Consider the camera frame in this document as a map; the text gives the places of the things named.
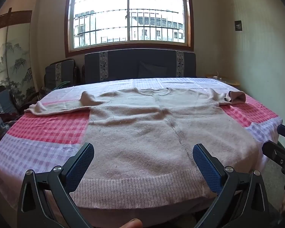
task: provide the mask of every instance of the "floor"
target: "floor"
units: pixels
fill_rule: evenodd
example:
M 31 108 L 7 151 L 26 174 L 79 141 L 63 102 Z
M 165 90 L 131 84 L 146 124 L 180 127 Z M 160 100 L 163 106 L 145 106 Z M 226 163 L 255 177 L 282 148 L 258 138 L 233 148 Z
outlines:
M 276 208 L 279 209 L 280 204 L 283 200 L 285 191 L 285 176 L 281 173 L 281 167 L 278 166 L 273 161 L 269 161 L 262 174 L 265 183 L 265 188 L 267 192 L 268 201 Z M 11 226 L 11 228 L 16 228 L 17 215 L 4 200 L 0 193 L 0 213 L 3 215 L 4 219 Z
M 262 176 L 268 201 L 278 210 L 285 195 L 285 176 L 281 172 L 281 167 L 269 160 Z

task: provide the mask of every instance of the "blue gripper pad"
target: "blue gripper pad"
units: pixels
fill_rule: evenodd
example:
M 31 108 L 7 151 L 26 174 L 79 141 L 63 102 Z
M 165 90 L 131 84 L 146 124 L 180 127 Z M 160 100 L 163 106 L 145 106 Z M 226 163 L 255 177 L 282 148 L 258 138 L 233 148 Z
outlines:
M 81 152 L 76 162 L 72 165 L 65 177 L 65 191 L 67 193 L 74 192 L 88 167 L 94 158 L 94 147 L 89 144 L 88 147 Z
M 222 176 L 198 145 L 193 147 L 192 154 L 211 191 L 219 194 L 223 189 Z

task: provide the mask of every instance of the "metal screw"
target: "metal screw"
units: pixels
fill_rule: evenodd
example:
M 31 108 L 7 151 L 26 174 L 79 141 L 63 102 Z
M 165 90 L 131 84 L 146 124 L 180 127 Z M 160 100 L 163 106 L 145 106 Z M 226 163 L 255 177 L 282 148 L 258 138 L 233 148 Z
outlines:
M 31 170 L 31 169 L 29 169 L 29 170 L 26 171 L 26 174 L 27 174 L 27 175 L 30 175 L 30 174 L 32 174 L 32 173 L 33 173 L 33 170 Z
M 57 165 L 53 168 L 54 172 L 59 172 L 61 170 L 61 166 Z
M 259 176 L 259 175 L 261 174 L 258 170 L 255 170 L 253 173 L 254 173 L 256 176 Z
M 233 168 L 232 168 L 231 166 L 227 166 L 227 167 L 225 168 L 225 170 L 226 170 L 227 172 L 233 172 Z

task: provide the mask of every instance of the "checkered bedspread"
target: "checkered bedspread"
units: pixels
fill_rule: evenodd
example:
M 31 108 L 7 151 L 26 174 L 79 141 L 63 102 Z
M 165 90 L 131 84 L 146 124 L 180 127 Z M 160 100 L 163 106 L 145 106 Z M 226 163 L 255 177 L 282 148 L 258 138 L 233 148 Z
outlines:
M 158 78 L 111 81 L 55 90 L 42 99 L 44 105 L 62 101 L 79 100 L 81 93 L 98 96 L 113 90 L 137 87 L 160 89 L 165 87 L 190 88 L 207 92 L 213 88 L 217 93 L 237 89 L 212 79 Z M 266 162 L 261 148 L 265 141 L 277 142 L 277 126 L 282 119 L 253 98 L 246 96 L 246 103 L 222 106 L 222 109 L 239 122 L 259 143 L 257 168 L 262 170 Z M 22 180 L 26 170 L 36 173 L 50 171 L 63 165 L 77 152 L 87 128 L 89 111 L 36 117 L 26 113 L 0 141 L 0 191 L 12 207 L 17 206 Z

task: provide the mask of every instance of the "pillow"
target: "pillow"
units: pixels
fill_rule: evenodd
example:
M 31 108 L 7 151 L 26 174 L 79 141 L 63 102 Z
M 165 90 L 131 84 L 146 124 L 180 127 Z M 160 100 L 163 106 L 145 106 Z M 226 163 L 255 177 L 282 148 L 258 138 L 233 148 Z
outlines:
M 138 79 L 144 78 L 164 78 L 166 77 L 167 68 L 155 65 L 139 63 Z

